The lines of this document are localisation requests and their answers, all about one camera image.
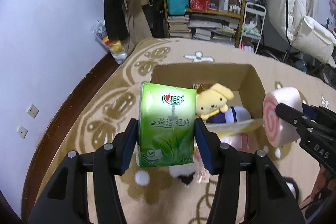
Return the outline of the pink swirl roll squishy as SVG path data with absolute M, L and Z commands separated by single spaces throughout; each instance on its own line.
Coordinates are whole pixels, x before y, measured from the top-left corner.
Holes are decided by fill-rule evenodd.
M 262 105 L 264 128 L 268 141 L 274 147 L 281 147 L 300 138 L 293 125 L 277 116 L 276 106 L 280 103 L 303 111 L 302 100 L 296 88 L 280 88 L 266 95 Z

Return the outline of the white black fluffy plush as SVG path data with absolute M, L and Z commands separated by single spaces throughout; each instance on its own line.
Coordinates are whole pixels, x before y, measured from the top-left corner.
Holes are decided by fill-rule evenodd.
M 189 187 L 194 179 L 194 174 L 198 170 L 198 164 L 196 162 L 188 163 L 184 165 L 169 166 L 169 174 L 173 178 L 178 178 L 181 182 Z

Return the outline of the yellow dog plush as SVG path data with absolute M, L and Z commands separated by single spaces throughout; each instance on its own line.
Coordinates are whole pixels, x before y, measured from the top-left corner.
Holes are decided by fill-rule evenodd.
M 208 89 L 197 94 L 195 112 L 203 121 L 208 120 L 218 112 L 227 112 L 227 102 L 234 98 L 231 89 L 215 83 Z

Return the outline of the green tissue pack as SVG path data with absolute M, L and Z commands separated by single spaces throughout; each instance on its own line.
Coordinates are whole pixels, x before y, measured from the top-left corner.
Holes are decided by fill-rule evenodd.
M 193 162 L 195 89 L 144 83 L 141 86 L 137 164 L 141 168 Z

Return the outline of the pink plastic-wrapped roll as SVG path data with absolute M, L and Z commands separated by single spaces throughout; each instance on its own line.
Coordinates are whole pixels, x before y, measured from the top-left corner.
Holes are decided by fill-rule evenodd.
M 240 151 L 249 150 L 249 138 L 247 134 L 236 134 L 231 136 L 223 136 L 221 142 L 228 143 L 230 146 Z

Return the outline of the pink plush toy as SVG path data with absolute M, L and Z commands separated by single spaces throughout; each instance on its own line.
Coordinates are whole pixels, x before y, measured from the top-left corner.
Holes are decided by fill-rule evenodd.
M 211 116 L 207 123 L 234 123 L 243 122 L 251 119 L 249 111 L 242 106 L 231 106 L 227 112 L 218 112 Z

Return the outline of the cardboard box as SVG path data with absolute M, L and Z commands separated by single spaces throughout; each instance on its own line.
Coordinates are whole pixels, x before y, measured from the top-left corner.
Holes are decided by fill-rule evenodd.
M 220 137 L 261 135 L 265 89 L 250 64 L 184 63 L 157 65 L 151 83 L 193 88 L 196 115 Z

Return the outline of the white metal cart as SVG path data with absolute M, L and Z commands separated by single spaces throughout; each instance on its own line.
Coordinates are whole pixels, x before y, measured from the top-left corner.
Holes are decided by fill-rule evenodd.
M 241 50 L 257 53 L 263 36 L 265 18 L 264 6 L 251 1 L 246 2 L 239 41 Z

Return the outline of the white duvet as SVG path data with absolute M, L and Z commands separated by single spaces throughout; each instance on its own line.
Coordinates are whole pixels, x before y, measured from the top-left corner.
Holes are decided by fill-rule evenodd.
M 335 68 L 335 37 L 308 15 L 313 0 L 266 0 L 268 17 L 291 47 Z

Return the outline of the stack of books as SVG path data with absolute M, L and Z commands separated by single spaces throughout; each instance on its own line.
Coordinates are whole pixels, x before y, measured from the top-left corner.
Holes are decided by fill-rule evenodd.
M 187 38 L 192 37 L 191 30 L 189 29 L 189 15 L 168 16 L 168 32 L 171 38 Z

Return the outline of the plastic bag of toys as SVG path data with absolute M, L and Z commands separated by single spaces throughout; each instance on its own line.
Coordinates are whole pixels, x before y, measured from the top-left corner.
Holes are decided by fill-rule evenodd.
M 105 21 L 97 21 L 96 27 L 93 30 L 97 41 L 112 55 L 117 64 L 122 64 L 126 58 L 127 53 L 120 42 L 120 40 L 111 40 L 108 37 Z

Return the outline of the beige coat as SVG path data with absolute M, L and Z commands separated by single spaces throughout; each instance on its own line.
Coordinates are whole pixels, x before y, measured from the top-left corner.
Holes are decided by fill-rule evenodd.
M 151 30 L 142 7 L 149 0 L 123 0 L 126 28 L 129 36 L 122 41 L 127 54 L 142 40 L 152 38 Z

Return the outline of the white wall socket lower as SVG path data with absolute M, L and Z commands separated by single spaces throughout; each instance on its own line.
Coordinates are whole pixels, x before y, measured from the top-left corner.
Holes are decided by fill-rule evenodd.
M 18 129 L 17 129 L 17 134 L 22 138 L 24 139 L 26 137 L 28 133 L 28 130 L 23 127 L 23 126 L 19 126 Z

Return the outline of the white wall socket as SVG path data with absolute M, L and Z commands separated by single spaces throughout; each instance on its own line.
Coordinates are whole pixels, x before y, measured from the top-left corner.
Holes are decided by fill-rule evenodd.
M 19 126 L 18 129 L 17 129 L 17 134 L 22 138 L 24 139 L 26 137 L 28 133 L 28 130 L 23 127 L 23 126 Z
M 34 104 L 31 104 L 27 110 L 27 114 L 29 114 L 31 118 L 35 119 L 38 113 L 39 109 Z

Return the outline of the white wall socket upper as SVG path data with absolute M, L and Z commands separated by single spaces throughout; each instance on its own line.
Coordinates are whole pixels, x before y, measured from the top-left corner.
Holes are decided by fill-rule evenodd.
M 29 114 L 31 118 L 35 119 L 38 113 L 39 109 L 34 104 L 31 104 L 27 110 L 27 114 Z

